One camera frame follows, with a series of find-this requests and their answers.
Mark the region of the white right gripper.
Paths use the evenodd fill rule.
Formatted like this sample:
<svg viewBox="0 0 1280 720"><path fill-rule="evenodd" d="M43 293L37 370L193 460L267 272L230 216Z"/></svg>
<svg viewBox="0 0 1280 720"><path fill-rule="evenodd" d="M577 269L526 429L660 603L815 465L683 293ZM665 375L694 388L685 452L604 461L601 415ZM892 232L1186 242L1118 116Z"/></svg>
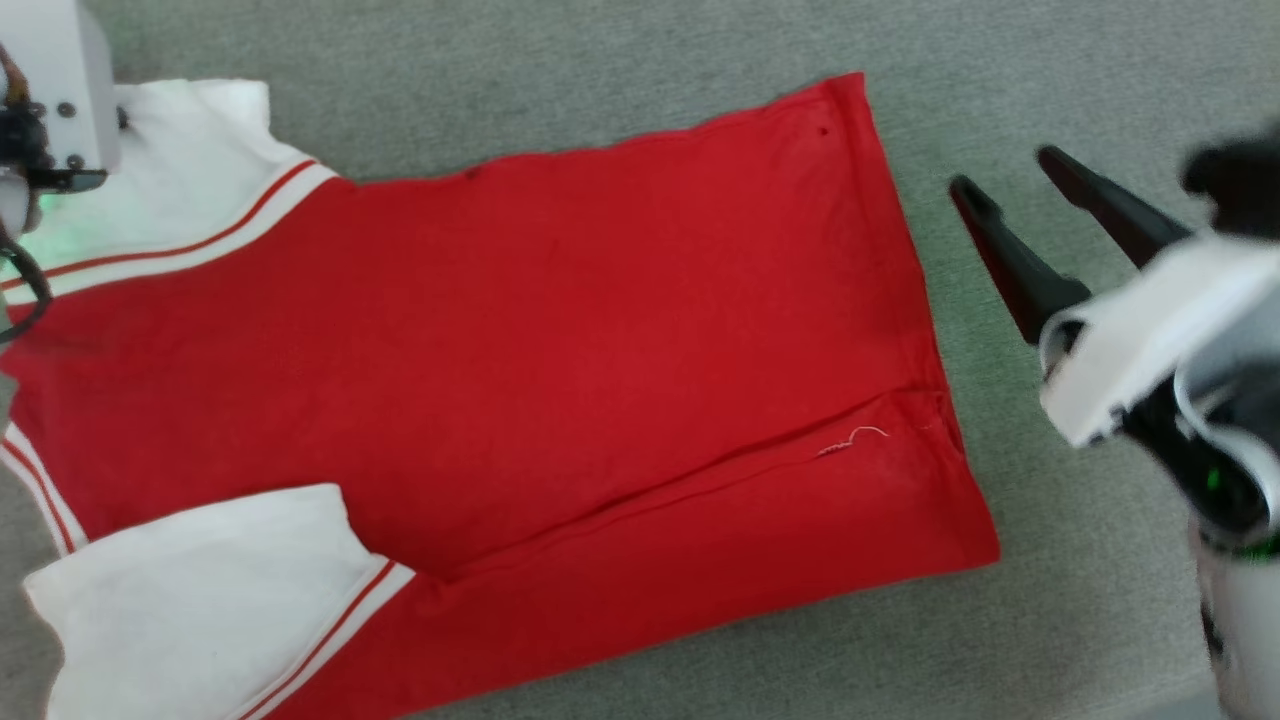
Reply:
<svg viewBox="0 0 1280 720"><path fill-rule="evenodd" d="M1137 269L1156 256L1135 279L1091 299L1012 232L973 179L950 181L1020 337L1039 343L1050 421L1075 447L1119 433L1146 446L1222 544L1279 536L1280 242L1190 237L1053 145L1036 160Z"/></svg>

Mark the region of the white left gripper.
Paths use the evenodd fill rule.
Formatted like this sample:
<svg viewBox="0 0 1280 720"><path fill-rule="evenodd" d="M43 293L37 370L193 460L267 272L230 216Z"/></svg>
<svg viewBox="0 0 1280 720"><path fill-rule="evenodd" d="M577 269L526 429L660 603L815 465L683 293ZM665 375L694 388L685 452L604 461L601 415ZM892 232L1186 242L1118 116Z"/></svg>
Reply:
<svg viewBox="0 0 1280 720"><path fill-rule="evenodd" d="M0 168L88 192L118 168L122 131L110 47L81 0L0 0Z"/></svg>

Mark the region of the red white Bulls jersey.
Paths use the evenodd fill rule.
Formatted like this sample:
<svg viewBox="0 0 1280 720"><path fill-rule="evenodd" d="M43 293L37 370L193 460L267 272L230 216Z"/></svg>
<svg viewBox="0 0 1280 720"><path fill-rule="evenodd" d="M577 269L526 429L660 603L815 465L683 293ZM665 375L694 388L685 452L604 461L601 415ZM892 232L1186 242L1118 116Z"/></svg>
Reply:
<svg viewBox="0 0 1280 720"><path fill-rule="evenodd" d="M118 92L0 352L38 720L394 720L998 560L863 73L370 184L261 82Z"/></svg>

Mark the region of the grey fabric sofa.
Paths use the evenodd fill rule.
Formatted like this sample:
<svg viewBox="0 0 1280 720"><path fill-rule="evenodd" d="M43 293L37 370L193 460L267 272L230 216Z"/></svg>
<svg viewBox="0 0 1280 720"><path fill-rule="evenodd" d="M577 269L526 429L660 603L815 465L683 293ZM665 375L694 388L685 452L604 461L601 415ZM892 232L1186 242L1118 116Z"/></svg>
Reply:
<svg viewBox="0 0 1280 720"><path fill-rule="evenodd" d="M415 720L1217 720L1187 515L1075 451L948 201L970 176L1059 272L1130 265L1055 143L1190 225L1192 149L1280 126L1280 0L87 0L124 81L248 77L355 179L686 127L867 74L1001 561L758 618Z"/></svg>

